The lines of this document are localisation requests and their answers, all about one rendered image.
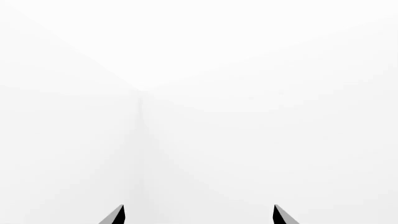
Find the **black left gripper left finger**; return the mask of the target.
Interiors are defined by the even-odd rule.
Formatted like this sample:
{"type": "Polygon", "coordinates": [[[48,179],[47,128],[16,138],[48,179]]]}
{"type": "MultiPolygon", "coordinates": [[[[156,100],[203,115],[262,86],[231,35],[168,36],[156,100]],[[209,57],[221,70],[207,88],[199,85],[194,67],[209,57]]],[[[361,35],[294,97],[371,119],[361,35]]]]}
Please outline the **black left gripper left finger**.
{"type": "Polygon", "coordinates": [[[124,210],[124,205],[120,205],[98,224],[124,224],[125,219],[126,214],[124,210]]]}

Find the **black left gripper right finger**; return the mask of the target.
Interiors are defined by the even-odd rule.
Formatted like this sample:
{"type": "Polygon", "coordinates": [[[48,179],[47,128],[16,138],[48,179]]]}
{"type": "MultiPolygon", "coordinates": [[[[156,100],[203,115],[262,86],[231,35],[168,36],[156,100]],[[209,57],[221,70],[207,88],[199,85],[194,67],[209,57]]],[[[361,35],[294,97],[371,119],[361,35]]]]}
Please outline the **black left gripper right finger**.
{"type": "Polygon", "coordinates": [[[299,224],[297,220],[290,216],[279,205],[274,205],[272,219],[274,224],[299,224]]]}

